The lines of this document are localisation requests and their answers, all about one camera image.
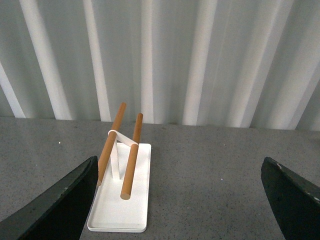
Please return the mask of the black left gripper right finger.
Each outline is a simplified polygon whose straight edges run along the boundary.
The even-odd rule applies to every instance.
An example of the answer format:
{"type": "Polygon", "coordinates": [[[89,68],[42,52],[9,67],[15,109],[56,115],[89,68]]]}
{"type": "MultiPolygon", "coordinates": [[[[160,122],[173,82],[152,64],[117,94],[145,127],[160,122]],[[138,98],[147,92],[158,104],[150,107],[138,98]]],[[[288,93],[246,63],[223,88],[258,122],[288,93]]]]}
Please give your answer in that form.
{"type": "Polygon", "coordinates": [[[320,238],[320,188],[265,157],[261,167],[265,194],[286,240],[320,238]]]}

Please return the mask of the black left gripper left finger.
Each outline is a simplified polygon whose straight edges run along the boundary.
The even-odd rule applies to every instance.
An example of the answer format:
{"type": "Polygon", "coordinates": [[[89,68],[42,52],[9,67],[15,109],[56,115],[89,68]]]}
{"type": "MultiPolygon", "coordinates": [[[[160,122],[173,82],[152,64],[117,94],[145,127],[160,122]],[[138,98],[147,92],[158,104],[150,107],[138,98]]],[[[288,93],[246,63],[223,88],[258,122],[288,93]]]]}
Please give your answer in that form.
{"type": "Polygon", "coordinates": [[[78,240],[98,181],[92,156],[0,223],[2,240],[78,240]]]}

